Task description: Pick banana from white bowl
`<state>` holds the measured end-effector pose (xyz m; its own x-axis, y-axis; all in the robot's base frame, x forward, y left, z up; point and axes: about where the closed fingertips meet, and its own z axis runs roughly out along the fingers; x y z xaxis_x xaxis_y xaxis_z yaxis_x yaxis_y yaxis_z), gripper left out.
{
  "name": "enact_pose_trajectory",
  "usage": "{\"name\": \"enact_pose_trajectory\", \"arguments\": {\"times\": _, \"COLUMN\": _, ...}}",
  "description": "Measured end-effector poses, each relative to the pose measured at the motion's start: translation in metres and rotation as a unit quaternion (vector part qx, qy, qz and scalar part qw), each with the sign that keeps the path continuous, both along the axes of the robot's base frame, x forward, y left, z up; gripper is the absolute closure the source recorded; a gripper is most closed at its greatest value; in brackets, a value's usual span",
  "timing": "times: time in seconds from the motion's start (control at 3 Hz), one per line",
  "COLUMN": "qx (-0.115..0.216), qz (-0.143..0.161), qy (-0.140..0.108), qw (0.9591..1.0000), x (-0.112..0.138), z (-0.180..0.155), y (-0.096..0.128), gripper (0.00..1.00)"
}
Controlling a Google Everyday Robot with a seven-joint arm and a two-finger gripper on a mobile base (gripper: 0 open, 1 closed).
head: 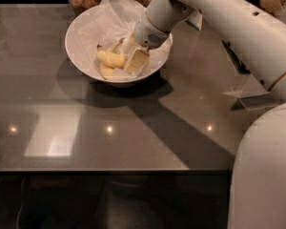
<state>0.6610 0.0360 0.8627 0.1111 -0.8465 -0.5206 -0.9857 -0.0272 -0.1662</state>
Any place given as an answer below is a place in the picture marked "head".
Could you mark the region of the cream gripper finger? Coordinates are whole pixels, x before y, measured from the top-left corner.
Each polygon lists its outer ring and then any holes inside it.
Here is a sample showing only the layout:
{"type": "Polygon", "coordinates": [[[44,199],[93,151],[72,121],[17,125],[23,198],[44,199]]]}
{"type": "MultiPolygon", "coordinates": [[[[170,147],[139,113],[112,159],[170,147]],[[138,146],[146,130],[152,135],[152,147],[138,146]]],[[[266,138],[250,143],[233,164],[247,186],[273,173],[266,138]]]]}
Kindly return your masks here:
{"type": "Polygon", "coordinates": [[[147,48],[132,47],[124,66],[124,72],[127,74],[139,75],[149,59],[150,54],[147,48]]]}

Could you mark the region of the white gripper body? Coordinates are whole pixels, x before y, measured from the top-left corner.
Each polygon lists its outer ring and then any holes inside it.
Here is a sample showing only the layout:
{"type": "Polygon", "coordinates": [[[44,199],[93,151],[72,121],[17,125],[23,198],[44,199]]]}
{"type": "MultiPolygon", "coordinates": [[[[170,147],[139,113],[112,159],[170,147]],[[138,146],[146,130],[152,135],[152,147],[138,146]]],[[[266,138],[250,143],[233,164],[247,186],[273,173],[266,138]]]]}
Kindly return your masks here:
{"type": "Polygon", "coordinates": [[[143,13],[135,23],[133,37],[142,47],[158,49],[168,39],[169,34],[154,26],[147,14],[143,13]]]}

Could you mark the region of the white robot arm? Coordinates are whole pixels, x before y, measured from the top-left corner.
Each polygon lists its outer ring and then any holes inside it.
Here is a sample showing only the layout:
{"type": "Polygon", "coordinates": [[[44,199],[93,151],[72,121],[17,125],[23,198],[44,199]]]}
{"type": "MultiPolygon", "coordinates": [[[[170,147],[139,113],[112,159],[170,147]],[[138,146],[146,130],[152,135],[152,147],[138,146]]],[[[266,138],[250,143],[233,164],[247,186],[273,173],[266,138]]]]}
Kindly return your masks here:
{"type": "Polygon", "coordinates": [[[286,229],[286,24],[246,0],[153,0],[136,22],[135,42],[159,48],[192,10],[201,11],[280,102],[240,141],[227,229],[286,229]]]}

